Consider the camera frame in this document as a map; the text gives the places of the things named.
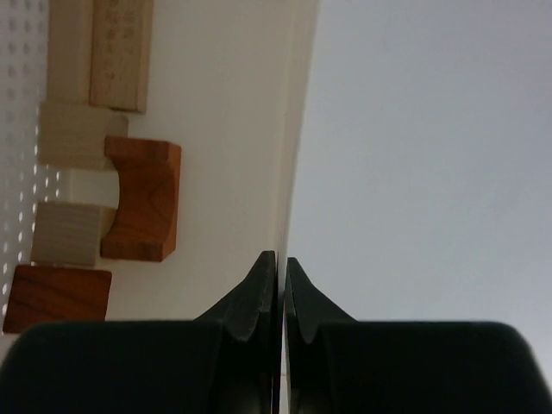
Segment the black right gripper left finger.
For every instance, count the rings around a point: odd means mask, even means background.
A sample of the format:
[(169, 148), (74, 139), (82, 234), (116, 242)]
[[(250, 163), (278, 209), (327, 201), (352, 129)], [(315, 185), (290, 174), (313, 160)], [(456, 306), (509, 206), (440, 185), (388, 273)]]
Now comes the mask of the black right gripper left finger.
[(217, 323), (215, 413), (270, 413), (276, 312), (276, 253), (260, 253), (246, 277), (197, 318)]

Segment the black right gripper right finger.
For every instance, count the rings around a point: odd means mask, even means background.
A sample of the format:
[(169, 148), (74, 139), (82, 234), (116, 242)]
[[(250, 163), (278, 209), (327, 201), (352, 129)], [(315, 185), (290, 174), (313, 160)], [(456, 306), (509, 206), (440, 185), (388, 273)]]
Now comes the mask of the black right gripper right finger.
[(318, 331), (325, 323), (355, 321), (311, 282), (298, 259), (287, 260), (285, 335), (291, 413), (331, 413), (329, 369)]

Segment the light long wood block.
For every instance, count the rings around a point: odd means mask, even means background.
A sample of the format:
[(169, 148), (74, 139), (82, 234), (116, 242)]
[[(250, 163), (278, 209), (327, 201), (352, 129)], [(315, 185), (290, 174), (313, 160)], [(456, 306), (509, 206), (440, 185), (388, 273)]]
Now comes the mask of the light long wood block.
[(90, 103), (145, 113), (153, 1), (93, 3)]
[(56, 0), (49, 3), (47, 98), (88, 104), (94, 2)]

